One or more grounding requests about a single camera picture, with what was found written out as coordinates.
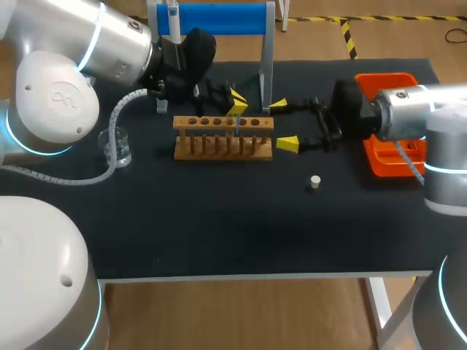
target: white cable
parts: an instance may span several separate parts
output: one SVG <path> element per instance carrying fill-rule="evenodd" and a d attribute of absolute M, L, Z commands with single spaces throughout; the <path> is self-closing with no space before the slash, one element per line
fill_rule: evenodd
<path fill-rule="evenodd" d="M 48 176 L 45 174 L 38 173 L 37 171 L 32 171 L 26 168 L 21 168 L 19 166 L 2 166 L 1 169 L 13 171 L 15 173 L 33 177 L 35 179 L 50 182 L 53 184 L 62 184 L 64 186 L 84 186 L 87 184 L 96 184 L 102 182 L 105 179 L 108 179 L 115 171 L 115 166 L 117 165 L 117 145 L 115 143 L 115 126 L 117 124 L 117 118 L 123 107 L 125 107 L 129 102 L 133 101 L 135 98 L 146 96 L 146 89 L 139 89 L 129 93 L 127 96 L 123 97 L 118 103 L 117 106 L 112 111 L 109 120 L 109 145 L 110 145 L 110 164 L 109 168 L 105 173 L 99 175 L 93 179 L 84 179 L 84 180 L 68 180 L 68 179 L 59 179 L 57 177 Z"/>
<path fill-rule="evenodd" d="M 395 145 L 395 148 L 398 150 L 399 155 L 401 155 L 401 157 L 406 161 L 406 163 L 409 166 L 410 170 L 412 170 L 412 173 L 414 173 L 415 177 L 420 182 L 420 184 L 422 184 L 422 186 L 425 186 L 425 178 L 418 171 L 417 167 L 414 165 L 414 163 L 409 158 L 409 156 L 405 153 L 405 151 L 402 148 L 401 144 L 399 144 L 399 141 L 394 141 L 394 145 Z"/>

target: black tabletop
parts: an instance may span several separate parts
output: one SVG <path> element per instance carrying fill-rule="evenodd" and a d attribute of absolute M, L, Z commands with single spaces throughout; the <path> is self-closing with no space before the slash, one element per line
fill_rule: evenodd
<path fill-rule="evenodd" d="M 212 78 L 228 80 L 260 110 L 257 63 L 216 63 Z M 362 72 L 407 71 L 437 82 L 427 60 L 277 62 L 274 100 L 329 99 L 334 81 Z M 34 169 L 83 179 L 104 171 L 97 134 L 125 91 L 97 84 L 101 117 L 65 155 Z M 81 230 L 104 279 L 249 273 L 413 271 L 435 268 L 466 241 L 466 221 L 425 207 L 413 179 L 377 179 L 361 144 L 295 156 L 274 150 L 272 162 L 173 160 L 173 112 L 157 115 L 149 98 L 121 114 L 132 163 L 105 182 L 61 187 L 0 172 L 1 195 L 46 201 Z M 319 133 L 307 113 L 275 117 L 274 137 Z M 322 179 L 318 191 L 309 178 Z"/>

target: floor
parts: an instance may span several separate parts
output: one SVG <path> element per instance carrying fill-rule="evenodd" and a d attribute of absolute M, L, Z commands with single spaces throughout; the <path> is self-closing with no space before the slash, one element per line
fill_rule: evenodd
<path fill-rule="evenodd" d="M 106 3 L 129 15 L 146 15 L 145 0 Z M 291 17 L 466 13 L 464 0 L 291 0 L 290 8 Z M 430 58 L 441 82 L 467 80 L 467 44 L 444 41 L 446 31 L 456 27 L 467 29 L 467 24 L 350 23 L 360 59 Z M 218 61 L 260 57 L 259 37 L 218 37 L 217 43 Z M 289 23 L 287 33 L 277 32 L 275 58 L 338 60 L 349 59 L 349 54 L 335 23 Z M 13 59 L 4 44 L 0 60 L 1 81 L 9 82 Z M 3 84 L 0 98 L 8 96 L 9 85 Z M 385 279 L 385 283 L 395 308 L 412 281 Z M 110 350 L 376 348 L 366 292 L 356 279 L 121 284 L 108 286 L 106 301 L 112 327 Z"/>

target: blue handle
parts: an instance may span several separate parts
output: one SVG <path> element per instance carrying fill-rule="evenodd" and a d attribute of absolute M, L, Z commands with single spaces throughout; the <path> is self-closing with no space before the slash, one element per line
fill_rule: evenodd
<path fill-rule="evenodd" d="M 167 4 L 158 4 L 159 35 L 169 35 Z M 212 35 L 265 35 L 266 4 L 179 4 L 180 32 L 199 27 Z"/>

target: orange tray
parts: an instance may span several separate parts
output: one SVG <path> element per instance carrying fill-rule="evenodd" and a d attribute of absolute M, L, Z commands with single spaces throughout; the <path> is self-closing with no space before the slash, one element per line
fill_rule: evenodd
<path fill-rule="evenodd" d="M 358 74 L 355 80 L 366 98 L 371 101 L 379 90 L 406 88 L 418 85 L 409 73 Z M 421 174 L 425 173 L 426 142 L 404 140 L 399 142 Z M 404 159 L 399 155 L 394 143 L 382 142 L 375 136 L 363 141 L 371 169 L 379 177 L 414 176 Z"/>

